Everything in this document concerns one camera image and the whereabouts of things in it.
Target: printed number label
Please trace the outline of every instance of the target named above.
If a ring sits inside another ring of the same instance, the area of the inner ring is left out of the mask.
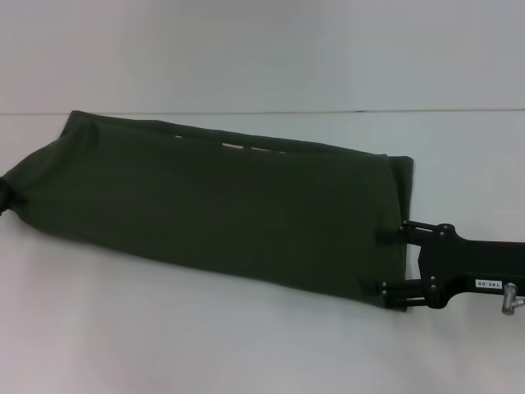
[[[486,281],[484,279],[476,279],[476,287],[482,289],[503,289],[501,281]]]

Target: olive green bag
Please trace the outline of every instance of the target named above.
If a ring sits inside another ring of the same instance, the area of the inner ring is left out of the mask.
[[[404,279],[413,160],[73,112],[10,170],[2,210],[32,227],[166,263],[375,303]]]

